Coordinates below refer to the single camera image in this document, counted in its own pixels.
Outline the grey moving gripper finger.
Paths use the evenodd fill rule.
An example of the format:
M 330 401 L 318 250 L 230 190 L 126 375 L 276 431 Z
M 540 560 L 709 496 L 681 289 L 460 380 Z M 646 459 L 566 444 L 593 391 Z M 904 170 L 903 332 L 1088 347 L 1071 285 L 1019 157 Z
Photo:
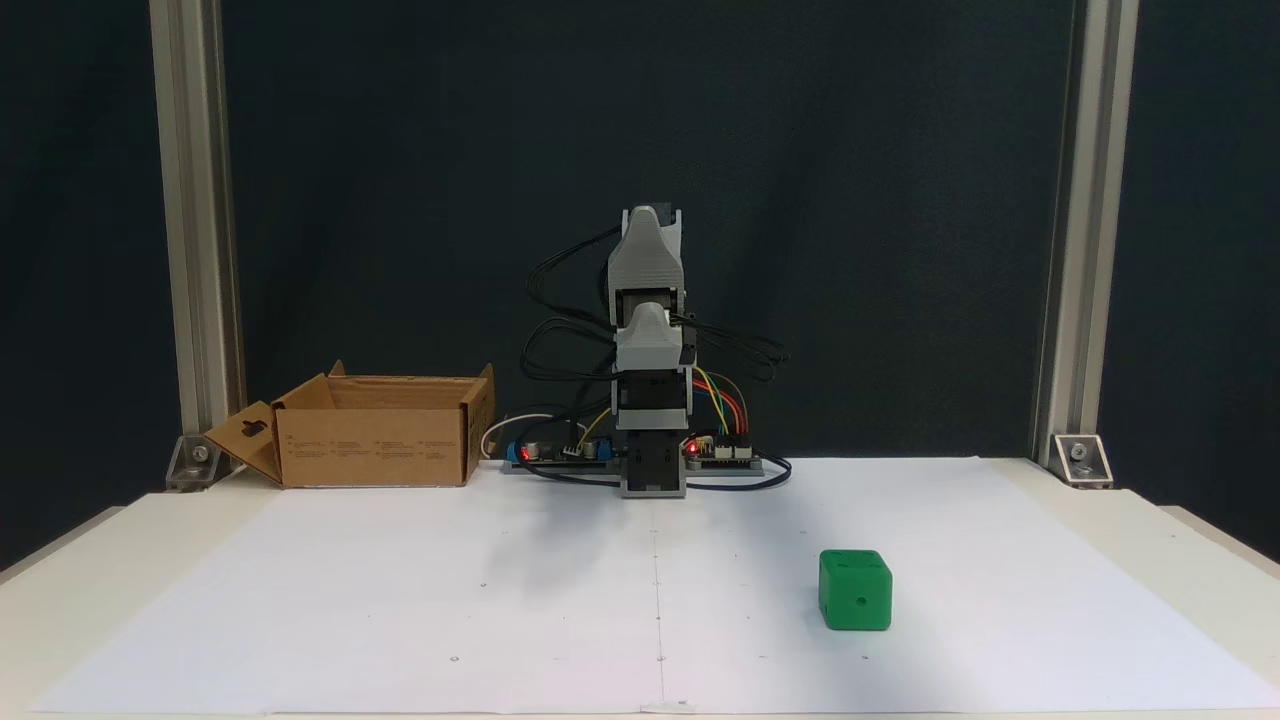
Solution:
M 620 325 L 622 290 L 676 290 L 677 315 L 686 313 L 682 223 L 680 210 L 622 211 L 621 237 L 608 259 L 608 310 L 612 325 Z

